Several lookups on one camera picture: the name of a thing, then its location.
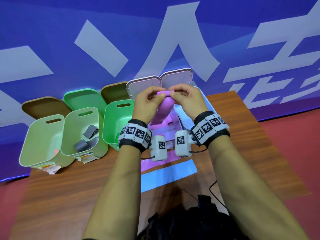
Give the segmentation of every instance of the wooden table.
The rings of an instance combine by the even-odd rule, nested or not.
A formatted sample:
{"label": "wooden table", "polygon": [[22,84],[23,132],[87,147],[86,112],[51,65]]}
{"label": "wooden table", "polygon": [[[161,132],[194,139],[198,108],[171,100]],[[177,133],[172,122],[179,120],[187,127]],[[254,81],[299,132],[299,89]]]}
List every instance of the wooden table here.
{"label": "wooden table", "polygon": [[[231,139],[242,156],[281,199],[309,194],[234,91],[210,95],[208,99],[230,126]],[[11,239],[81,239],[117,154],[110,147],[100,160],[88,164],[75,161],[54,176],[33,169]],[[182,158],[143,173],[189,159]],[[209,186],[215,181],[215,175],[208,151],[193,154],[192,159],[198,173],[141,194],[139,231],[155,212],[163,214],[181,203],[186,208],[196,206],[198,194],[210,195]],[[218,186],[212,190],[221,199]],[[221,204],[217,206],[225,211]]]}

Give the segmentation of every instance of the hand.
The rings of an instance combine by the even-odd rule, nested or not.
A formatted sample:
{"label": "hand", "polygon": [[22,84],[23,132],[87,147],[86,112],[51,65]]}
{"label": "hand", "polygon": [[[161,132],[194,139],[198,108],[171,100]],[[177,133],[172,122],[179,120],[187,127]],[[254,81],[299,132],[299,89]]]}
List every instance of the hand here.
{"label": "hand", "polygon": [[134,101],[132,118],[141,120],[148,125],[155,116],[159,105],[166,97],[165,93],[157,96],[157,92],[160,91],[166,91],[166,89],[151,86],[139,93]]}
{"label": "hand", "polygon": [[182,106],[183,111],[192,121],[202,112],[208,111],[205,100],[198,88],[182,83],[174,85],[168,90],[175,91],[170,92],[170,96],[176,101],[176,104]]}

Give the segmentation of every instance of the person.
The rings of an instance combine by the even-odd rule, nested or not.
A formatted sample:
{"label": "person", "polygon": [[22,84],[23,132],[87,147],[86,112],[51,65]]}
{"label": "person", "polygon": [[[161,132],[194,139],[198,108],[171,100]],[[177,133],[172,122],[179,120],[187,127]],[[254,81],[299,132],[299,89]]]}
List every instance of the person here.
{"label": "person", "polygon": [[[169,88],[170,96],[194,121],[208,111],[200,90],[186,84]],[[164,100],[161,87],[149,87],[137,95],[133,119],[145,124],[153,119]],[[229,214],[250,239],[308,239],[304,230],[271,188],[243,159],[229,136],[208,145],[219,189]],[[123,145],[102,188],[83,239],[135,239],[141,200],[141,152]]]}

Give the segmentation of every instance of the wire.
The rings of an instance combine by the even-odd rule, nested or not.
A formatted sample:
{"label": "wire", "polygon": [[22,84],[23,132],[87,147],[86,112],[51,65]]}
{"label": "wire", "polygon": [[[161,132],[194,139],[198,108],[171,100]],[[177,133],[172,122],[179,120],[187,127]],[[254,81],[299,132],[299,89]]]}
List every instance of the wire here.
{"label": "wire", "polygon": [[147,160],[147,159],[151,159],[151,158],[155,158],[155,156],[149,157],[149,158],[141,158],[141,160]]}
{"label": "wire", "polygon": [[204,151],[206,151],[207,150],[207,148],[206,149],[204,149],[204,150],[202,150],[202,151],[197,151],[197,152],[193,152],[193,151],[191,151],[190,153],[199,153],[199,152],[204,152]]}
{"label": "wire", "polygon": [[211,185],[211,186],[209,187],[210,193],[218,200],[218,202],[220,202],[220,204],[222,204],[222,205],[226,208],[226,206],[212,193],[211,187],[212,187],[213,185]]}

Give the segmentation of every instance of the light green bin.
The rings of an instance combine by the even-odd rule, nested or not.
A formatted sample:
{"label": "light green bin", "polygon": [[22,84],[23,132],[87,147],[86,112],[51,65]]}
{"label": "light green bin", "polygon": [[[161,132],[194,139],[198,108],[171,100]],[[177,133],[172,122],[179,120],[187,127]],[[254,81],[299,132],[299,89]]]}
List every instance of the light green bin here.
{"label": "light green bin", "polygon": [[118,137],[134,113],[134,100],[114,101],[107,105],[104,114],[103,140],[119,151]]}
{"label": "light green bin", "polygon": [[38,169],[54,164],[62,168],[70,165],[74,158],[61,152],[63,124],[64,117],[60,114],[34,121],[23,143],[20,165]]}
{"label": "light green bin", "polygon": [[[99,129],[99,133],[90,138],[92,140],[98,136],[98,143],[91,149],[78,152],[74,145],[81,140],[89,140],[83,135],[89,125],[94,125]],[[88,107],[72,111],[66,116],[64,121],[61,152],[66,156],[74,158],[86,153],[93,154],[98,158],[103,157],[107,153],[109,146],[102,139],[102,128],[103,119],[97,108]]]}

